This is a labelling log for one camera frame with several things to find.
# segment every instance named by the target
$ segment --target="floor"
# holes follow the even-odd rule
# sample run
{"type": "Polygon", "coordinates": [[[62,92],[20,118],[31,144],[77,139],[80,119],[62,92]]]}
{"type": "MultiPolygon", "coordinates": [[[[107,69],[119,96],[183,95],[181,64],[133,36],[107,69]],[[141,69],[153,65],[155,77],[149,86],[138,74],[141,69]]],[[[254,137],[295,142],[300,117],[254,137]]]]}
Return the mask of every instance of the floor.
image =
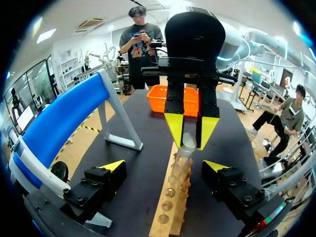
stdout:
{"type": "MultiPolygon", "coordinates": [[[[163,85],[167,85],[167,80],[166,77],[161,77],[160,78],[160,84],[163,85]]],[[[222,84],[217,86],[217,90],[223,90],[224,87],[227,87],[227,84],[222,84]]],[[[243,92],[242,92],[242,97],[243,98],[247,98],[249,94],[249,91],[244,88],[243,92]]],[[[122,102],[122,104],[129,99],[129,96],[124,96],[124,95],[119,95],[120,101],[122,102]]],[[[258,101],[258,96],[255,97],[253,102],[257,102],[258,101]]],[[[258,110],[256,108],[254,108],[252,106],[252,109],[254,109],[254,112],[248,111],[245,115],[241,112],[237,112],[238,116],[240,118],[240,121],[242,122],[242,124],[244,125],[244,127],[247,128],[251,128],[253,122],[261,115],[261,113],[264,110],[268,110],[270,112],[272,112],[272,110],[270,108],[267,108],[265,106],[262,106],[262,110],[258,110]]],[[[112,109],[112,107],[110,106],[109,103],[106,103],[106,117],[107,120],[109,120],[113,115],[114,115],[114,110],[112,109]]],[[[57,157],[55,158],[55,162],[58,161],[63,161],[67,164],[68,169],[69,169],[69,179],[71,179],[74,171],[76,170],[78,164],[81,161],[81,158],[83,157],[84,153],[86,152],[86,150],[89,148],[89,146],[92,144],[93,140],[95,139],[95,137],[98,134],[98,131],[95,131],[96,129],[101,130],[101,122],[99,119],[99,115],[98,115],[98,110],[95,110],[83,123],[83,126],[80,126],[75,134],[73,134],[71,136],[71,140],[73,141],[73,143],[71,142],[67,142],[64,147],[61,149],[60,153],[57,155],[57,157]]],[[[274,132],[274,128],[269,125],[269,124],[265,124],[259,131],[258,136],[255,139],[249,138],[251,140],[251,144],[253,147],[253,151],[254,151],[254,155],[256,157],[256,159],[260,160],[260,158],[264,157],[267,155],[267,152],[265,150],[265,148],[262,145],[262,139],[264,138],[269,138],[270,140],[272,140],[274,137],[276,136],[276,133],[274,132]]],[[[297,141],[296,137],[291,137],[289,145],[287,147],[287,149],[289,149],[294,143],[295,141],[297,141]]],[[[279,142],[279,138],[275,141],[274,144],[277,144],[279,142]]],[[[293,214],[289,214],[286,219],[284,220],[284,222],[282,222],[280,224],[280,226],[278,227],[279,230],[279,236],[282,236],[282,233],[285,233],[294,223],[295,219],[297,218],[298,214],[300,212],[298,212],[296,210],[296,212],[293,214]]]]}

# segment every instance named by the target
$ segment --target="black pants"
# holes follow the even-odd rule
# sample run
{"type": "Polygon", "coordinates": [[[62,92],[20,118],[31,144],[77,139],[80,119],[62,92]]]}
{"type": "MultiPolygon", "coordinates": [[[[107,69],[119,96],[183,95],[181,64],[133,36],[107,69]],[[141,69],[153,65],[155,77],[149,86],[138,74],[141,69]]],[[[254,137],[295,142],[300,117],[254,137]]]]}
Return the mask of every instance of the black pants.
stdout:
{"type": "Polygon", "coordinates": [[[265,124],[265,122],[273,125],[275,127],[275,130],[278,131],[279,136],[281,138],[280,143],[270,153],[271,156],[277,156],[279,153],[283,152],[287,147],[288,141],[290,140],[290,136],[284,133],[284,127],[281,123],[280,117],[268,111],[264,111],[252,126],[258,131],[261,128],[261,126],[265,124]]]}

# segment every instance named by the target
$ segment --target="black wheel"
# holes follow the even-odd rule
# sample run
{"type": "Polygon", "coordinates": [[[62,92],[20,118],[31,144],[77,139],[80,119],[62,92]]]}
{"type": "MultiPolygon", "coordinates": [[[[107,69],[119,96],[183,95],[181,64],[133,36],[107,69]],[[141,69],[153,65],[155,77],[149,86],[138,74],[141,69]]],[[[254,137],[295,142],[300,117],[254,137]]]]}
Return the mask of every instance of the black wheel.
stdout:
{"type": "Polygon", "coordinates": [[[54,175],[56,175],[59,179],[61,179],[65,183],[67,182],[68,167],[64,162],[62,161],[56,162],[51,168],[50,172],[52,172],[54,175]]]}

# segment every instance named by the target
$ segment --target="hand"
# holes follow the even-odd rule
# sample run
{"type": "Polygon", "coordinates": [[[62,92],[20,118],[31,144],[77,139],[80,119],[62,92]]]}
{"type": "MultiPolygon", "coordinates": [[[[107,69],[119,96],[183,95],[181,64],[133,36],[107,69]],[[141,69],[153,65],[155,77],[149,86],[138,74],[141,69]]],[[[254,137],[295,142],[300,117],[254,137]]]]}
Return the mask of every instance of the hand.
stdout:
{"type": "Polygon", "coordinates": [[[141,38],[142,41],[144,41],[144,42],[150,42],[150,41],[151,41],[150,37],[149,37],[148,34],[146,34],[146,33],[142,33],[142,35],[141,35],[140,38],[141,38]]]}
{"type": "Polygon", "coordinates": [[[284,133],[290,135],[290,134],[291,134],[291,131],[288,130],[287,128],[285,128],[285,129],[284,129],[284,133]]]}
{"type": "Polygon", "coordinates": [[[142,41],[141,38],[142,38],[142,37],[135,37],[135,36],[133,36],[133,37],[129,40],[129,43],[130,43],[130,44],[137,44],[138,42],[142,41]]]}

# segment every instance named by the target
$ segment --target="man in gray t-shirt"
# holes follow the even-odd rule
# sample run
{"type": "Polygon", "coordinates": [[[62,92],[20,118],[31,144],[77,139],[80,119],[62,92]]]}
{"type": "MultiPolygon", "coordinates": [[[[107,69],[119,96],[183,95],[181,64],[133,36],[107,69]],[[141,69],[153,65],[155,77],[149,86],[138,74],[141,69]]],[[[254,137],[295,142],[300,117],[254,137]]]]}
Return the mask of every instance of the man in gray t-shirt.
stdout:
{"type": "Polygon", "coordinates": [[[283,152],[287,147],[290,135],[297,135],[297,133],[301,130],[304,122],[302,102],[305,95],[305,88],[302,85],[298,85],[296,87],[295,99],[290,97],[280,106],[274,107],[275,112],[282,110],[280,117],[268,111],[264,111],[252,125],[254,128],[246,129],[249,135],[256,137],[258,130],[262,125],[264,125],[264,123],[267,122],[275,127],[281,141],[270,153],[270,156],[277,156],[279,153],[283,152]]]}
{"type": "Polygon", "coordinates": [[[162,33],[158,26],[146,23],[146,8],[136,6],[130,9],[128,15],[134,25],[125,29],[119,41],[120,53],[128,53],[129,80],[134,89],[144,89],[145,82],[150,88],[160,84],[159,76],[142,75],[142,67],[154,67],[157,64],[155,50],[151,50],[150,43],[162,40],[162,33]]]}

